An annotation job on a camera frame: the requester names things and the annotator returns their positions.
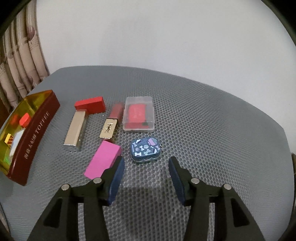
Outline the pink rectangular block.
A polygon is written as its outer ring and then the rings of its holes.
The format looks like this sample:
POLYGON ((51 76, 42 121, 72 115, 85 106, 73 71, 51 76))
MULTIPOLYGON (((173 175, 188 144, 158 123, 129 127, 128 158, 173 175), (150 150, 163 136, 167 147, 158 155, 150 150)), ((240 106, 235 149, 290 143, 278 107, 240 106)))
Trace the pink rectangular block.
POLYGON ((121 152, 121 146, 108 141, 102 141, 87 166, 84 176, 89 179, 100 178, 106 169, 113 166, 113 163, 121 155, 121 152))

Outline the gold metallic bar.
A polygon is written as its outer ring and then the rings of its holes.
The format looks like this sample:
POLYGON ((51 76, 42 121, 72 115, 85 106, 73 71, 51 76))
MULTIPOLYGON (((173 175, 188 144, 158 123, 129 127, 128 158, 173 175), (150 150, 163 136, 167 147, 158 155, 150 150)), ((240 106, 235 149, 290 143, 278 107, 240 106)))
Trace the gold metallic bar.
POLYGON ((87 120, 88 112, 86 109, 75 111, 63 144, 66 150, 80 150, 87 120))

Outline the blue patterned small tin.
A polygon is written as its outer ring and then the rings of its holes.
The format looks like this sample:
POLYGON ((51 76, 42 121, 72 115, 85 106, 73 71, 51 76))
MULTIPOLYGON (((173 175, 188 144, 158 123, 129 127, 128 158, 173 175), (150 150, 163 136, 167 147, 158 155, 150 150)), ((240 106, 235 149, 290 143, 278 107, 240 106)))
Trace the blue patterned small tin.
POLYGON ((134 139, 130 143, 130 154, 136 163, 157 160, 162 153, 162 146, 155 137, 134 139))

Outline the red gold lipstick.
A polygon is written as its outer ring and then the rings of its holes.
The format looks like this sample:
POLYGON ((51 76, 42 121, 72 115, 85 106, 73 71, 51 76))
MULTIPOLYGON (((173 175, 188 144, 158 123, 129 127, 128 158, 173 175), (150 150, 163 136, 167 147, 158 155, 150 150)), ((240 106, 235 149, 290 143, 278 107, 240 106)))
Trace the red gold lipstick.
POLYGON ((103 128, 100 133, 100 138, 104 140, 111 140, 115 132, 116 127, 121 123, 123 118, 124 104, 115 103, 112 108, 109 117, 106 119, 103 128))

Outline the red rectangular block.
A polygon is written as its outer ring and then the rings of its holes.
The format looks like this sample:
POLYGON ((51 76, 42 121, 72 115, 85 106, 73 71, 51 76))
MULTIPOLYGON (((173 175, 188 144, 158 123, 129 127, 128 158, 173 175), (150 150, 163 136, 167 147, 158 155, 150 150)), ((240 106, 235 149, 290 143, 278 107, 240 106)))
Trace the red rectangular block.
POLYGON ((74 107, 76 110, 86 110, 89 114, 104 113, 106 111, 102 96, 76 101, 74 107))

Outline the clear case with red insert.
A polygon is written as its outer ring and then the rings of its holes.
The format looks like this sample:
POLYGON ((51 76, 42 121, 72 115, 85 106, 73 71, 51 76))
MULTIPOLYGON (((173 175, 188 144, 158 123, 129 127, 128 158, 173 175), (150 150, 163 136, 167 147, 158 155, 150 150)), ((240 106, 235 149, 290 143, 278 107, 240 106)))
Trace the clear case with red insert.
POLYGON ((154 105, 150 96, 126 98, 122 119, 123 130, 128 132, 151 132, 154 130, 154 105))

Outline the light blue white block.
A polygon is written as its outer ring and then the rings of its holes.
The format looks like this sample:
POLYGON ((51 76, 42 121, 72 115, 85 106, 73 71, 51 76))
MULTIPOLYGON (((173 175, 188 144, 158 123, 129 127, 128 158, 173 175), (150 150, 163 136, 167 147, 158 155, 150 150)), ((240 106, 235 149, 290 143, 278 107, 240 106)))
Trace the light blue white block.
POLYGON ((25 129, 23 128, 23 129, 21 129, 20 131, 18 131, 15 134, 15 136, 13 138, 13 142, 11 144, 10 157, 14 156, 14 153, 15 153, 16 148, 17 148, 17 146, 18 146, 18 144, 19 144, 19 142, 20 142, 20 140, 22 138, 22 135, 23 135, 24 131, 25 131, 25 129))

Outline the gold wrapped small block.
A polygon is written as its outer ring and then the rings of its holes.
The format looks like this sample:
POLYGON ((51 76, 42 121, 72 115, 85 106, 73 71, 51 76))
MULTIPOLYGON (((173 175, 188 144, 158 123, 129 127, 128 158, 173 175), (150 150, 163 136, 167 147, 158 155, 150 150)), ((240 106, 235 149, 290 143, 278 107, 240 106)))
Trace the gold wrapped small block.
POLYGON ((12 143, 13 143, 14 137, 12 134, 8 133, 4 139, 4 142, 7 146, 11 147, 12 143))

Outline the gold toffee tin box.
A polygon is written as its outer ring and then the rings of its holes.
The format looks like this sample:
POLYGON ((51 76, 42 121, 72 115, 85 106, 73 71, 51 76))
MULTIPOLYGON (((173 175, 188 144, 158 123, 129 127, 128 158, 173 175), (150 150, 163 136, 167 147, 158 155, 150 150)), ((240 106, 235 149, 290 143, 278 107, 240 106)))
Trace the gold toffee tin box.
POLYGON ((1 128, 1 171, 12 181, 25 186, 28 180, 31 164, 39 143, 60 107, 60 103, 53 90, 45 90, 26 96, 13 110, 1 128), (8 133, 15 134, 23 129, 19 120, 28 113, 31 116, 29 125, 10 157, 11 147, 4 139, 8 133))

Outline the orange red block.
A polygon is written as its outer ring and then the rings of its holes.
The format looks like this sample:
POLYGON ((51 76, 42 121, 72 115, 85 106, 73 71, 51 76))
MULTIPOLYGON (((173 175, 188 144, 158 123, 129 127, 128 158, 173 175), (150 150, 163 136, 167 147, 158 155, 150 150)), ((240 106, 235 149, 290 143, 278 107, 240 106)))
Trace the orange red block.
POLYGON ((31 119, 31 116, 28 113, 25 113, 19 120, 20 126, 26 128, 29 125, 31 119))

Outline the grey mesh mat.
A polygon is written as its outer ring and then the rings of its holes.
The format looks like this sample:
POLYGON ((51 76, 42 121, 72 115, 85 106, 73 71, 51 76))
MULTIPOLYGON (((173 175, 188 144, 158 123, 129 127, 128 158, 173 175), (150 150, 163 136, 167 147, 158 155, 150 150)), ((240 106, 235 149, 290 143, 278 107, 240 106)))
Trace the grey mesh mat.
POLYGON ((158 160, 138 165, 129 147, 143 134, 117 129, 114 142, 122 147, 125 174, 116 200, 104 208, 111 240, 183 239, 190 209, 176 196, 168 170, 171 156, 209 185, 230 184, 266 240, 278 240, 286 230, 294 200, 287 137, 276 121, 251 104, 193 80, 128 67, 62 68, 34 92, 49 89, 60 108, 42 137, 27 185, 1 175, 1 204, 15 240, 28 238, 61 185, 88 182, 84 171, 100 145, 109 112, 89 116, 78 152, 68 151, 63 143, 74 103, 96 96, 104 98, 108 110, 130 96, 152 97, 152 135, 162 145, 158 160))

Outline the beige patterned curtain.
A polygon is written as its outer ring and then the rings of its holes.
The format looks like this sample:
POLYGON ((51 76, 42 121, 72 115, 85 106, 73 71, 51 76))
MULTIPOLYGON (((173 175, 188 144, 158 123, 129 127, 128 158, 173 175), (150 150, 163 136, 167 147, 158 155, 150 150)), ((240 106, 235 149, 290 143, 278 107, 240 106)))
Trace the beige patterned curtain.
POLYGON ((37 1, 1 1, 1 104, 11 112, 48 76, 37 1))

